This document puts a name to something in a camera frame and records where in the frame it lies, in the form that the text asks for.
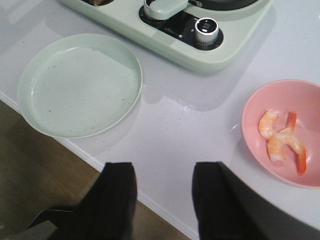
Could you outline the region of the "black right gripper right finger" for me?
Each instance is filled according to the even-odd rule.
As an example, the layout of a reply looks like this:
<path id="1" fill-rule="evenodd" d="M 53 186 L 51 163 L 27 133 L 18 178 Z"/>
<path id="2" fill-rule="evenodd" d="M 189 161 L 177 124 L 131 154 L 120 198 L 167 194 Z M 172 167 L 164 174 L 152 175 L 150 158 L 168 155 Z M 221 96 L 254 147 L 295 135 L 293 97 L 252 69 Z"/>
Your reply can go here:
<path id="1" fill-rule="evenodd" d="M 192 201 L 201 240 L 318 240 L 319 230 L 248 187 L 224 163 L 197 162 Z"/>

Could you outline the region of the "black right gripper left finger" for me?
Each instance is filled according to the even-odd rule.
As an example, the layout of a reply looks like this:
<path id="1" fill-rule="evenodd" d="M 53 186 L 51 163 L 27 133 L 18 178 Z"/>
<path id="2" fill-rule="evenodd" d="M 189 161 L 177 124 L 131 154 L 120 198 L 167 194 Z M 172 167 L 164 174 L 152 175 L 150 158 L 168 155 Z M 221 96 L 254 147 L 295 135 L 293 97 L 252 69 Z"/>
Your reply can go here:
<path id="1" fill-rule="evenodd" d="M 130 240 L 136 203 L 137 180 L 132 163 L 106 163 L 85 197 L 49 238 Z"/>

